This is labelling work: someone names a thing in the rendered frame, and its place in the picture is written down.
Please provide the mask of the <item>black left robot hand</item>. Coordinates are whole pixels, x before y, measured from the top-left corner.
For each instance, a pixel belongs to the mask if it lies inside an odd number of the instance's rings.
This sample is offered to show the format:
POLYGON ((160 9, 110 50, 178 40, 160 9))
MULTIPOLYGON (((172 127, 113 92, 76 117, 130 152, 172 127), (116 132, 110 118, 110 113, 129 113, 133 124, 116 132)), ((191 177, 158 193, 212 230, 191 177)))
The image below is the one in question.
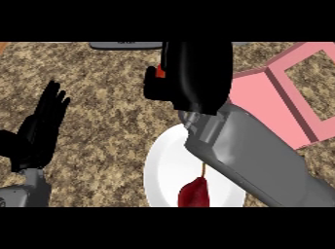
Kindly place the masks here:
POLYGON ((49 163, 68 103, 60 84, 51 81, 18 131, 0 129, 0 156, 9 159, 12 172, 40 169, 49 163))

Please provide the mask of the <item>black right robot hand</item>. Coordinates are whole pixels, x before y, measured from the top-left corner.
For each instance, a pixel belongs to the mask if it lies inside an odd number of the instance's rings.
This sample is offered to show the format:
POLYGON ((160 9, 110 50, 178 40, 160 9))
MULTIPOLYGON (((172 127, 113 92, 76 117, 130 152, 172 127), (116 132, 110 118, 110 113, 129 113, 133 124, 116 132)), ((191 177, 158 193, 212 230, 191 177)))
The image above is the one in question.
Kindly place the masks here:
POLYGON ((175 110, 215 115, 226 102, 232 79, 232 44, 212 41, 161 45, 160 70, 148 66, 142 80, 142 96, 170 101, 175 110))

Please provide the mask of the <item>pink open box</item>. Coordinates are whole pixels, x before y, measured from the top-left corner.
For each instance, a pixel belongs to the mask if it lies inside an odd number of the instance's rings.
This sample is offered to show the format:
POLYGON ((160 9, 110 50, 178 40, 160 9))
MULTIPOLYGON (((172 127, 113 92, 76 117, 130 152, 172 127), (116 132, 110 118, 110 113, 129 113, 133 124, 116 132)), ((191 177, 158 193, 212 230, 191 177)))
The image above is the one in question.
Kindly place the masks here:
POLYGON ((335 61, 335 42, 297 42, 265 66, 232 75, 231 102, 246 109, 293 149, 335 137, 335 117, 321 120, 284 70, 324 51, 335 61))

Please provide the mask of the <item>white round plate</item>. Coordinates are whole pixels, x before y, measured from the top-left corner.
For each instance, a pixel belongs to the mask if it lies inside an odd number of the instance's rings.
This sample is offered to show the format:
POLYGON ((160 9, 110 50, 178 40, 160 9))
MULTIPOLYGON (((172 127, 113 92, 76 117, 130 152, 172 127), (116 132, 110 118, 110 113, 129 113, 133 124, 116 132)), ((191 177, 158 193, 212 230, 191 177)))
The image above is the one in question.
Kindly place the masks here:
POLYGON ((181 188, 204 173, 209 206, 241 207, 246 192, 187 151, 182 124, 169 127, 156 138, 144 161, 142 188, 151 207, 176 207, 181 188))

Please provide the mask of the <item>dark grey flat appliance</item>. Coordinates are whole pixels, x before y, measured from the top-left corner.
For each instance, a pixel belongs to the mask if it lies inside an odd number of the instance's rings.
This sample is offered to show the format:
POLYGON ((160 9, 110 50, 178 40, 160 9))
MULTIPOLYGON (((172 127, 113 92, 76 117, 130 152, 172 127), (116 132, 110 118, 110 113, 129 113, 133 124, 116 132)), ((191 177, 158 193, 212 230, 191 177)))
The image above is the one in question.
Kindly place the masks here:
POLYGON ((160 42, 89 42, 88 45, 95 50, 108 51, 157 50, 161 48, 160 42))

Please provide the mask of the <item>dark red chili pepper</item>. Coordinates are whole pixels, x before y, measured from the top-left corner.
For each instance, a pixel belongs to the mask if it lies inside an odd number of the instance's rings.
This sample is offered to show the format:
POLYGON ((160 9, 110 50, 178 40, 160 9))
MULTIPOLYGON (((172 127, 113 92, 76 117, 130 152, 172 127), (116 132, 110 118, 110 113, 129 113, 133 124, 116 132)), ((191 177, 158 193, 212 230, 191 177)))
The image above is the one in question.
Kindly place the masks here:
POLYGON ((207 185, 206 185, 206 179, 204 179, 204 169, 200 170, 200 175, 179 190, 178 206, 179 207, 207 207, 209 206, 209 194, 207 194, 207 185))

